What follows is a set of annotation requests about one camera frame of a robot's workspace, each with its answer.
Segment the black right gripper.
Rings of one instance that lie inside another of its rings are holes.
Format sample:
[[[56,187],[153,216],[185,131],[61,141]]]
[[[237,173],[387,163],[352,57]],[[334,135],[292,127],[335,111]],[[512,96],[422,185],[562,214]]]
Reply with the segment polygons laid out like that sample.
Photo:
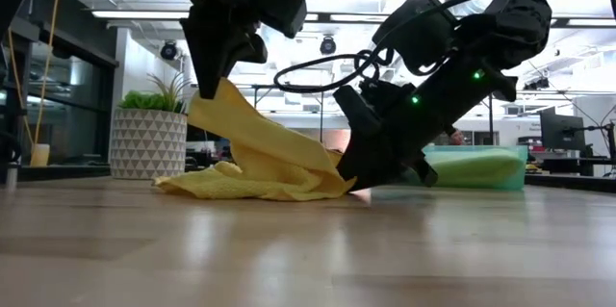
[[[485,58],[451,57],[415,88],[385,87],[362,95],[342,86],[334,98],[346,116],[351,137],[336,168],[352,191],[399,182],[409,168],[393,159],[413,157],[488,95],[512,102],[518,78],[504,75]],[[438,173],[425,158],[413,163],[420,182],[432,187]]]

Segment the yellow microfiber towel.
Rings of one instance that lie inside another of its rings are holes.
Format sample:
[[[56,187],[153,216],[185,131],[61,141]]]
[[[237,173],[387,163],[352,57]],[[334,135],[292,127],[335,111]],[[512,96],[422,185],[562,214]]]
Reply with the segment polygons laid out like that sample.
[[[357,180],[337,170],[341,153],[261,115],[227,80],[218,83],[212,99],[192,97],[188,123],[229,140],[233,161],[157,177],[153,185],[163,192],[199,199],[312,201],[339,198]]]

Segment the long ceiling light bar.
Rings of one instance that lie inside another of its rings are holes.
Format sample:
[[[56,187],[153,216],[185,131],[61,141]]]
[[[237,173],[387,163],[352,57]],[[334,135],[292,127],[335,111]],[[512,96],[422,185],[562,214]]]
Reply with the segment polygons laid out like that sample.
[[[91,10],[90,12],[96,18],[107,20],[171,21],[187,18],[189,15],[188,12],[183,11]],[[386,13],[307,13],[305,21],[380,24],[387,17]],[[551,25],[556,28],[611,29],[616,28],[616,19],[613,17],[554,16]]]

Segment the black computer monitor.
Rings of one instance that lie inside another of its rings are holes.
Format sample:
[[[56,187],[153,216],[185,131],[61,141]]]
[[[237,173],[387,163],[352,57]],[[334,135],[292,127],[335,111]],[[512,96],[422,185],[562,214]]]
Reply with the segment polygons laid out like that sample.
[[[585,148],[581,117],[541,113],[540,125],[542,143],[546,148],[577,151]]]
[[[187,141],[214,141],[217,138],[215,134],[212,134],[204,129],[188,125],[187,126]]]

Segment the succulent in patterned white pot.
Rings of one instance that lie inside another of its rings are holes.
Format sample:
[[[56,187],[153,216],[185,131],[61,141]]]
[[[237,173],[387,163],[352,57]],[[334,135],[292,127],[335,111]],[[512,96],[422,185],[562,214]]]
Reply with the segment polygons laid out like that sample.
[[[112,117],[110,170],[115,179],[153,180],[185,172],[188,115],[178,72],[165,82],[147,74],[154,90],[131,90]]]

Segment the dark background desk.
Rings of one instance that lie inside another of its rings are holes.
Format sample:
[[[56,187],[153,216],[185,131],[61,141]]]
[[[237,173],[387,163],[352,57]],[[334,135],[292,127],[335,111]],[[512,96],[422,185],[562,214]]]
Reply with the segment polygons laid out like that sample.
[[[555,158],[544,160],[527,160],[527,171],[547,171],[550,174],[578,174],[580,176],[593,177],[595,166],[613,167],[612,160],[606,157],[591,158]]]

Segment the black aluminium table frame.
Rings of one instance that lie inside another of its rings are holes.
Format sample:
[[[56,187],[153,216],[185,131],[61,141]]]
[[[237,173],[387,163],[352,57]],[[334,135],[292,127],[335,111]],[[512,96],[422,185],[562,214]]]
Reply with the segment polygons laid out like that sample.
[[[104,177],[110,175],[107,166],[10,166],[0,169],[0,182],[5,182],[8,172],[15,172],[19,182],[71,178]],[[616,179],[583,176],[528,174],[525,182],[530,186],[561,188],[589,192],[616,192]]]

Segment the small grey metal post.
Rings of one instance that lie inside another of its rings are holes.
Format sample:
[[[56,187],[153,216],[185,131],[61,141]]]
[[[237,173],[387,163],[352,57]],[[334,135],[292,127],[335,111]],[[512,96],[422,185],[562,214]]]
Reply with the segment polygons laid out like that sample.
[[[19,163],[10,163],[7,167],[6,190],[14,191],[18,181]]]

